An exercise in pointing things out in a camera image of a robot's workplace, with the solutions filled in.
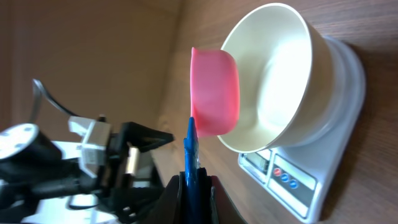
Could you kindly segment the pink scoop blue handle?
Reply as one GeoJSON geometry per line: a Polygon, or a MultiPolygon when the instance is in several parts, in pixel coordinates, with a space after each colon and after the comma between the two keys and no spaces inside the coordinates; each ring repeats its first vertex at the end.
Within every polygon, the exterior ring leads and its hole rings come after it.
{"type": "Polygon", "coordinates": [[[234,59],[224,50],[192,48],[190,118],[183,140],[185,179],[181,186],[184,223],[217,223],[215,186],[200,166],[199,138],[230,132],[239,118],[239,78],[234,59]]]}

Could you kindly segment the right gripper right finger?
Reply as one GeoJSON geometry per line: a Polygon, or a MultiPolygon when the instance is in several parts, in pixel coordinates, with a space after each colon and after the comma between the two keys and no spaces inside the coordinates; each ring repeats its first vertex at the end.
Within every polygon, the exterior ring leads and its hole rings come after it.
{"type": "Polygon", "coordinates": [[[202,224],[247,224],[220,179],[207,175],[206,169],[198,169],[200,184],[200,223],[202,224]]]}

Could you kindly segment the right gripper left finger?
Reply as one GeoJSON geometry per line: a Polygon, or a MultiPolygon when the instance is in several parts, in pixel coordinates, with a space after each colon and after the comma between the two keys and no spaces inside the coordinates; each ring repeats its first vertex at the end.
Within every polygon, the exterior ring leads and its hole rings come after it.
{"type": "Polygon", "coordinates": [[[170,179],[153,210],[142,221],[143,224],[186,224],[187,199],[185,173],[170,179]]]}

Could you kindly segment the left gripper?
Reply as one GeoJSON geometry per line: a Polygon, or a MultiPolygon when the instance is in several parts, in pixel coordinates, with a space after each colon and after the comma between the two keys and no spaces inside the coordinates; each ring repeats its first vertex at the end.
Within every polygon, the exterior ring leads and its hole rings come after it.
{"type": "Polygon", "coordinates": [[[139,157],[174,141],[171,133],[148,128],[135,122],[123,123],[119,134],[111,136],[106,171],[99,193],[99,211],[116,217],[119,223],[143,223],[154,209],[164,186],[155,167],[149,175],[138,177],[130,168],[139,157]]]}

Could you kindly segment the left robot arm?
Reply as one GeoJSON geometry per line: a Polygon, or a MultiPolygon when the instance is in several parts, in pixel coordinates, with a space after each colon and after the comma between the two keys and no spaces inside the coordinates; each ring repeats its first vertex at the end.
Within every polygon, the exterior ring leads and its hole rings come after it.
{"type": "Polygon", "coordinates": [[[94,196],[93,206],[121,223],[145,219],[163,188],[133,187],[130,149],[157,149],[172,142],[172,134],[133,122],[115,134],[108,123],[78,117],[70,130],[80,143],[58,146],[32,123],[1,133],[1,221],[19,223],[41,200],[80,194],[94,196]]]}

